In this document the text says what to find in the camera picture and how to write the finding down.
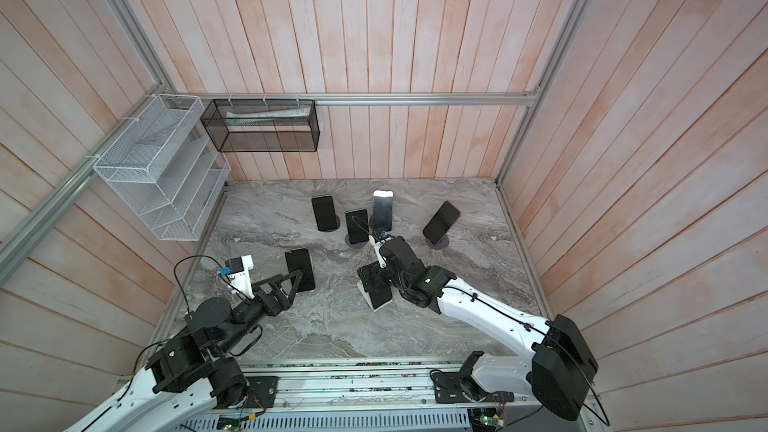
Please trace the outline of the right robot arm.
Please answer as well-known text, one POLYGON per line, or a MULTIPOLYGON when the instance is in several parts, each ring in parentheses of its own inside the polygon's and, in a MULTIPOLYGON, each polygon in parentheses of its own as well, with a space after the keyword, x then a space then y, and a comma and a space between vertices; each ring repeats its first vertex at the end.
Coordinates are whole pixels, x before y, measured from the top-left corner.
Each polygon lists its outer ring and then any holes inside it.
POLYGON ((448 269, 425 265, 401 236, 380 233, 368 241, 376 260, 360 267, 358 277, 372 310, 398 293, 411 304, 472 326, 513 353, 473 351, 456 372, 432 371, 437 401, 481 402, 519 394, 534 397, 564 420, 580 416, 599 366, 571 319, 546 319, 506 305, 448 269))

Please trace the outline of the purple phone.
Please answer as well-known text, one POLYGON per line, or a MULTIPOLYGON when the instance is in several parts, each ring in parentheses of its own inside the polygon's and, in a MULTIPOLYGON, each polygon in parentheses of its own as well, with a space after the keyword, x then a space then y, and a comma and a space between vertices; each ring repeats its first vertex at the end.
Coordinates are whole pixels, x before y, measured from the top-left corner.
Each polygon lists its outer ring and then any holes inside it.
POLYGON ((461 212, 451 202, 445 201, 423 228, 423 236, 431 242, 439 241, 447 236, 460 216, 461 212))

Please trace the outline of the white phone stand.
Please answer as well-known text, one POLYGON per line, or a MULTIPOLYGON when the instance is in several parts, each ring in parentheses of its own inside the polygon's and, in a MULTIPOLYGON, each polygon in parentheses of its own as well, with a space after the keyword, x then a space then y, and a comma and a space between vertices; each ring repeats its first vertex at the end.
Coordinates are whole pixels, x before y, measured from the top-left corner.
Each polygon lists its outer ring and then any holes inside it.
POLYGON ((357 288, 360 291, 360 293, 363 296, 363 299, 365 300, 365 303, 368 305, 368 307, 372 311, 376 311, 380 309, 381 307, 387 305, 389 301, 385 301, 382 297, 379 295, 371 296, 371 294, 364 290, 364 285, 362 282, 357 283, 357 288))

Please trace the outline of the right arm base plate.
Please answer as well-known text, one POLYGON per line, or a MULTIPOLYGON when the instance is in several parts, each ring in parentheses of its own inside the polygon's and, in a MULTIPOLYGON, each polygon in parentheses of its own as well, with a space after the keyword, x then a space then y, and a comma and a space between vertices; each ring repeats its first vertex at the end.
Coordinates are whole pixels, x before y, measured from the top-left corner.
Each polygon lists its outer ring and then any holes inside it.
POLYGON ((438 404, 513 402, 511 392, 486 392, 477 386, 468 374, 433 369, 429 372, 434 399, 438 404))

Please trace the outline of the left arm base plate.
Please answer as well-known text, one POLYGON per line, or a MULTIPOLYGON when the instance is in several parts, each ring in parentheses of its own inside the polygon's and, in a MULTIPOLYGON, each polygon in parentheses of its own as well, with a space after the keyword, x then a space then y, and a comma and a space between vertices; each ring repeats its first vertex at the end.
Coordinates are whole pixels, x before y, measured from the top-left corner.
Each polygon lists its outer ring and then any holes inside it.
POLYGON ((233 408, 265 410, 274 407, 278 391, 277 376, 247 376, 244 396, 233 408))

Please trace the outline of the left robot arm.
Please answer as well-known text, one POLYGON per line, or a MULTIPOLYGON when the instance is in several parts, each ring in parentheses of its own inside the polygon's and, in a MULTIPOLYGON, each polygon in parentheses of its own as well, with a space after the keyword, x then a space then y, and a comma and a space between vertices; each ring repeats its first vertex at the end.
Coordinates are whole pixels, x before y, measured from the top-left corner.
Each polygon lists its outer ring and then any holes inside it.
POLYGON ((223 297, 205 300, 125 386, 69 429, 170 431, 197 414, 245 405, 250 384, 233 349, 264 317, 293 305, 302 279, 295 270, 256 282, 254 297, 235 307, 223 297))

